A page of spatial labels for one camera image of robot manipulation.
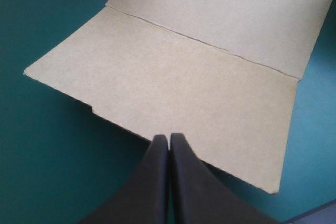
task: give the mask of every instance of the cardboard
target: cardboard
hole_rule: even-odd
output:
[[[332,0],[109,0],[108,6],[302,78]]]
[[[182,132],[202,160],[276,193],[331,0],[273,1],[109,0],[25,74],[148,140]]]

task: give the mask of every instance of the teal surface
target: teal surface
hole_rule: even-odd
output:
[[[0,0],[0,223],[76,222],[124,183],[148,146],[23,76],[106,1]],[[212,171],[281,221],[336,198],[336,1],[298,84],[280,193]]]

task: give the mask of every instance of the brown paper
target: brown paper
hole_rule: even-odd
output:
[[[25,74],[151,140],[279,189],[297,81],[331,0],[109,0]]]

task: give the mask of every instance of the open file folder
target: open file folder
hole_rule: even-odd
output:
[[[148,140],[279,188],[298,80],[332,0],[109,0],[25,73]]]

